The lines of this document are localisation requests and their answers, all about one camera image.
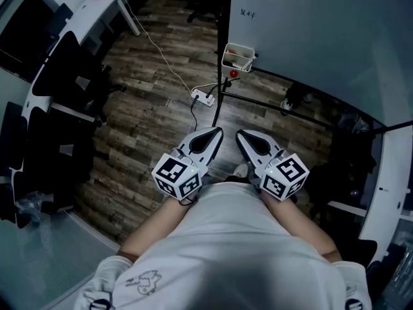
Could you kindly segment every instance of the black metal frame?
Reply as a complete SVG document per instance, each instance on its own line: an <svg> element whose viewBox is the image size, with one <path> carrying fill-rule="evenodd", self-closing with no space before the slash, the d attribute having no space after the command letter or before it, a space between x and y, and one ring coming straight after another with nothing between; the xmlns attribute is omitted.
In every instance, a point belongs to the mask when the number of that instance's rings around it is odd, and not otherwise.
<svg viewBox="0 0 413 310"><path fill-rule="evenodd" d="M291 110L286 110L283 109L281 107L275 106L275 105L271 105L269 103L265 103L262 101L258 101L258 100L254 100L254 99L250 99L250 98L246 98L244 96L239 96L237 94L233 94L233 93L228 93L226 92L227 87L228 87L228 78L225 78L223 87L221 89L222 86L222 66L221 66L221 61L222 61L222 57L224 54L224 49L225 49L225 45L228 42L228 31L229 31L229 21L230 21L230 2L231 0L225 1L224 2L224 8L221 11L221 13L218 15L218 19L217 19L217 25L218 25L218 50L217 50L217 55L218 55L218 98L217 98L217 110L215 112L215 116L214 116L214 121L212 122L212 126L215 127L218 117L219 117L219 113L221 112L221 105L222 102L224 100L225 96L229 96L230 98L234 98L234 99L239 99L242 101L246 101L246 102L251 102L251 103L255 103L256 105L260 105L262 107L266 107L266 108L271 108L274 110L278 110L286 115L292 115L301 119L305 119L306 121L310 121L313 122L315 124L321 125L322 127L325 127L326 129L334 129L334 125L331 124L327 124L324 123L322 121L318 121L314 118L299 114L297 112L291 111ZM265 71L267 74L271 74L273 76L277 76L280 77L280 75L275 75L272 72L268 72ZM407 127L407 126L411 126L413 125L413 120L412 121L408 121L408 122L404 122L404 123L400 123L397 125L393 125L391 127L380 127L377 129L373 129L370 130L368 132L364 132L362 133L363 135L370 135L373 136L375 134L381 134L381 133L385 133L391 130L396 130L396 129L400 129L402 127Z"/></svg>

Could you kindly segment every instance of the floor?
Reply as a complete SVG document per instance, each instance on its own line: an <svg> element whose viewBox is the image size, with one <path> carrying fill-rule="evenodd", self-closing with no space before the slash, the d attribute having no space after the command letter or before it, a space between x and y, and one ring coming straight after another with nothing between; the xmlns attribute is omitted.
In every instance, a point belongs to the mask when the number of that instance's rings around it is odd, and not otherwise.
<svg viewBox="0 0 413 310"><path fill-rule="evenodd" d="M148 0L136 15L152 40L161 47L171 67L192 88L216 82L217 29L211 19L186 22L192 12L186 0ZM108 122L96 130L97 150L110 159L95 158L91 179L78 186L76 211L103 234L121 243L156 210L163 199L151 178L151 171L164 152L170 152L192 132L192 100L185 86L173 75L159 51L142 33L135 37L125 30L105 56L112 81L127 87L125 93L110 96L105 106ZM288 81L260 72L233 82L228 91L279 105ZM325 98L302 104L298 112L332 122L335 110ZM210 127L216 105L195 104L197 128ZM243 101L225 98L217 126L225 137L209 173L217 181L231 174L242 162L235 142L239 129L254 129L276 139L290 153L297 153L305 165L326 162L331 132L313 123ZM299 207L308 212L308 196L297 193Z"/></svg>

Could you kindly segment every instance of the whiteboard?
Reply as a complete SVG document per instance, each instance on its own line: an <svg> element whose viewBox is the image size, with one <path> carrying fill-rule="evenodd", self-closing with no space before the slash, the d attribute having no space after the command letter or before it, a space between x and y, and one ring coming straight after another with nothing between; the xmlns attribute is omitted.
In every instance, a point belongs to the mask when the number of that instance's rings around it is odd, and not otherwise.
<svg viewBox="0 0 413 310"><path fill-rule="evenodd" d="M412 15L413 0L231 0L228 42L391 126L413 119Z"/></svg>

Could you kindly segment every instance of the power strip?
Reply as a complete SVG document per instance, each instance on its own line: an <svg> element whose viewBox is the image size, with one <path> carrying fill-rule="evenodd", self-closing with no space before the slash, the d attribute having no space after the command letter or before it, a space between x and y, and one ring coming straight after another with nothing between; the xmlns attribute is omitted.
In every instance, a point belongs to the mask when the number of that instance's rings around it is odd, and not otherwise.
<svg viewBox="0 0 413 310"><path fill-rule="evenodd" d="M207 95L198 90L197 88L192 92L191 96L195 99L196 96L198 96L198 98L196 99L199 102L202 102L204 105L207 105L208 107L211 107L214 102L215 102L215 98L211 95L209 95L209 97L207 97Z"/></svg>

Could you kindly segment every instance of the desk leg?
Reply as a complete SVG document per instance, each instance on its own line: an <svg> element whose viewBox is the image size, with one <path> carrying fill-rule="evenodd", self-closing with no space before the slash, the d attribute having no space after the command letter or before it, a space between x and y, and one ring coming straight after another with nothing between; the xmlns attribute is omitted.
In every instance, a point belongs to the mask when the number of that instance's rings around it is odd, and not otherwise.
<svg viewBox="0 0 413 310"><path fill-rule="evenodd" d="M119 6L119 9L121 10L123 17L126 19L126 22L128 23L134 35L138 36L139 34L141 34L139 30L137 29L136 24L134 23L134 20L130 17L128 11L126 10L125 5L123 4L122 0L117 0L117 5Z"/></svg>
<svg viewBox="0 0 413 310"><path fill-rule="evenodd" d="M51 108L56 109L56 110L60 110L61 112L65 112L66 114L75 116L77 118L81 118L81 119L85 119L91 123L94 123L95 119L93 117L90 117L88 115L82 114L81 112L78 112L76 110L70 109L68 107L62 106L58 103L52 103Z"/></svg>

